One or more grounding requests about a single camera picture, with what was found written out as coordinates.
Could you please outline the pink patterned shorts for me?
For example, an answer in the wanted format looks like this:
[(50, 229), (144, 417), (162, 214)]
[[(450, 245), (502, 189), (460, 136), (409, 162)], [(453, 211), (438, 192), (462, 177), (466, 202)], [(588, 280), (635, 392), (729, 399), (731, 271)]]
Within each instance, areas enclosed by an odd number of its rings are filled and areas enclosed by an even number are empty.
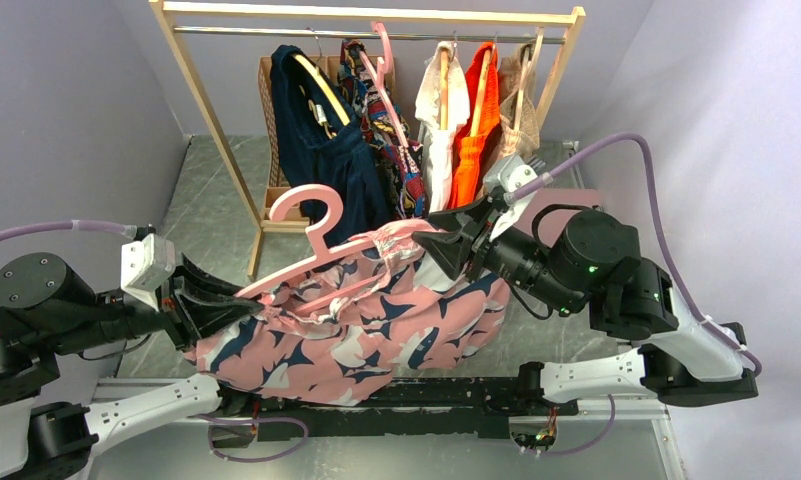
[(259, 310), (186, 352), (199, 372), (264, 398), (352, 406), (398, 369), (451, 369), (500, 331), (511, 293), (493, 273), (453, 280), (414, 242), (421, 219), (261, 293)]

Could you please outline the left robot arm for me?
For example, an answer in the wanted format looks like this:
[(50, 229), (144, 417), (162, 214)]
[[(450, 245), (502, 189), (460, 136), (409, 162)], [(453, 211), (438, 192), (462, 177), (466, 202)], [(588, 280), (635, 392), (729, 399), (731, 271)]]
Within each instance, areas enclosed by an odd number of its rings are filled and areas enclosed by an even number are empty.
[(134, 397), (88, 406), (38, 405), (61, 356), (162, 332), (193, 347), (258, 305), (232, 284), (182, 259), (150, 290), (97, 293), (60, 257), (34, 253), (0, 270), (0, 479), (64, 479), (136, 436), (220, 408), (249, 409), (253, 388), (237, 377), (196, 374)]

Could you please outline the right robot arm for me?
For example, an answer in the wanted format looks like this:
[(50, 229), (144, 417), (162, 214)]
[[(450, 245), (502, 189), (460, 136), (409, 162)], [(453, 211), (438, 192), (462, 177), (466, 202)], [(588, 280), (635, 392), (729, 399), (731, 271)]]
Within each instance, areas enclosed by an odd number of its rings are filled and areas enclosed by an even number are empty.
[(636, 228), (573, 205), (556, 240), (546, 244), (542, 214), (528, 231), (496, 233), (504, 214), (499, 201), (480, 200), (432, 215), (430, 230), (413, 238), (449, 278), (494, 274), (515, 299), (534, 298), (549, 315), (586, 312), (591, 329), (627, 345), (595, 360), (522, 365), (515, 398), (524, 412), (598, 395), (652, 395), (684, 408), (758, 395), (755, 372), (742, 356), (741, 325), (698, 320), (681, 285), (642, 255)]

